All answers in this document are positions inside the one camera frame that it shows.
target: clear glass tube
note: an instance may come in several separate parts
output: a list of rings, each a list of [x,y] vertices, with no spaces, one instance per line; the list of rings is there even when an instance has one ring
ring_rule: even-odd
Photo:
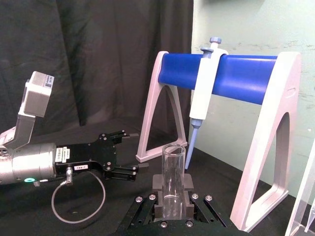
[[[186,150],[168,144],[162,152],[163,219],[180,220],[185,216],[184,165]]]

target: gray cable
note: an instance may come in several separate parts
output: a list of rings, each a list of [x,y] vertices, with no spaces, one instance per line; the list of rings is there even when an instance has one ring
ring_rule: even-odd
[[[84,219],[82,219],[82,220],[69,221],[69,220],[63,219],[63,218],[57,213],[57,211],[56,211],[56,209],[55,209],[55,203],[54,203],[54,201],[55,201],[55,195],[56,195],[57,191],[58,191],[63,185],[65,185],[65,181],[64,181],[64,182],[62,182],[62,183],[55,189],[55,191],[54,191],[54,193],[53,193],[53,196],[52,196],[52,198],[51,198],[51,208],[52,208],[52,210],[53,210],[53,213],[54,213],[55,216],[56,216],[58,219],[60,219],[61,221],[65,222],[65,223],[68,223],[68,224],[79,224],[79,223],[82,223],[82,222],[84,222],[84,221],[86,221],[86,220],[92,218],[93,216],[95,216],[95,215],[99,212],[99,210],[102,208],[102,206],[104,205],[105,197],[106,197],[106,192],[105,192],[104,184],[103,184],[102,181],[99,179],[99,177],[97,177],[94,173],[92,173],[92,172],[90,172],[90,171],[88,171],[88,172],[89,172],[90,174],[92,174],[92,175],[98,180],[98,182],[100,183],[100,185],[101,185],[101,187],[102,187],[102,189],[103,189],[103,194],[104,194],[104,196],[103,196],[102,203],[100,204],[100,206],[98,207],[98,209],[97,209],[94,213],[92,213],[90,216],[88,216],[88,217],[86,217],[86,218],[84,218]]]

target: black curtain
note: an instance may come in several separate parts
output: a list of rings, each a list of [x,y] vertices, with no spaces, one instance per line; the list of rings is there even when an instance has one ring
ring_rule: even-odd
[[[159,51],[190,53],[193,0],[0,1],[0,132],[15,125],[33,71],[55,76],[35,135],[143,117]],[[188,133],[190,91],[179,89]],[[154,125],[174,133],[161,94]]]

